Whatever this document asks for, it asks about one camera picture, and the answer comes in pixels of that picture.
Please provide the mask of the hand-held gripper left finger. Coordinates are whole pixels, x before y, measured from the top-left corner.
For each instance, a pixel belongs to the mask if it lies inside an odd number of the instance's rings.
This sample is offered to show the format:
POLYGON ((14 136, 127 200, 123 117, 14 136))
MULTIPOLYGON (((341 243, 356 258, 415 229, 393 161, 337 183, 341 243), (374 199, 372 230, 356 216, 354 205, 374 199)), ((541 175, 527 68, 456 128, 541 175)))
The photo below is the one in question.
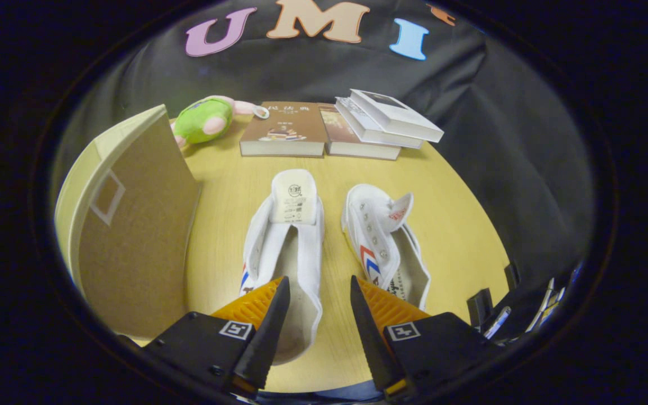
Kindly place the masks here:
POLYGON ((265 387, 290 307, 290 279, 274 279, 212 314, 190 311, 142 349, 177 374, 254 399, 265 387))

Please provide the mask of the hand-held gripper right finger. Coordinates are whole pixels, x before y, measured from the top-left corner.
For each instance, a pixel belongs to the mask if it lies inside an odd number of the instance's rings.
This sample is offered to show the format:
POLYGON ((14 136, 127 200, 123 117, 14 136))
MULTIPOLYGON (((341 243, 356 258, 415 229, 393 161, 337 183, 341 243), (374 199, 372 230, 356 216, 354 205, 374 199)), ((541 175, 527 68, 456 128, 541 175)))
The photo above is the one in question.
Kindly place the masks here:
POLYGON ((357 276, 350 306, 371 377, 388 402, 446 389, 502 352, 457 315, 429 315, 357 276))

